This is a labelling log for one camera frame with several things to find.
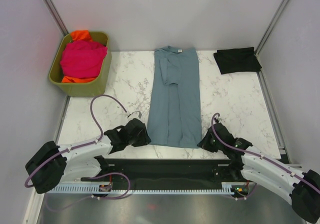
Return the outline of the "blue-grey t-shirt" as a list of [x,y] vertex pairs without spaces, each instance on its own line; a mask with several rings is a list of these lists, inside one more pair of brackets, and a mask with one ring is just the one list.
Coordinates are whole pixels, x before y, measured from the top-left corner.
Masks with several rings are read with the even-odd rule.
[[202,140],[199,59],[195,48],[154,51],[147,132],[151,144],[196,148]]

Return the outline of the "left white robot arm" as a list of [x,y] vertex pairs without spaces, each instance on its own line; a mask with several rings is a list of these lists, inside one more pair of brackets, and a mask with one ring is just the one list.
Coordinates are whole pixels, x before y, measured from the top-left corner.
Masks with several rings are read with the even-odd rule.
[[96,138],[67,147],[48,141],[25,165],[29,175],[25,187],[44,194],[61,183],[82,178],[104,181],[109,177],[110,169],[99,163],[97,157],[123,151],[128,146],[142,147],[150,143],[146,125],[138,118],[109,129]]

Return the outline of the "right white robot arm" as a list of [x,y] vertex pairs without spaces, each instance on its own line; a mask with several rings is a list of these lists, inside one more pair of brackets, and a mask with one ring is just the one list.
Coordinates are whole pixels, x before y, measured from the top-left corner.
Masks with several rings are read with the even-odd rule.
[[229,175],[235,181],[246,179],[268,189],[288,202],[308,223],[320,219],[320,175],[303,172],[265,155],[243,138],[233,137],[222,123],[213,124],[198,147],[230,159]]

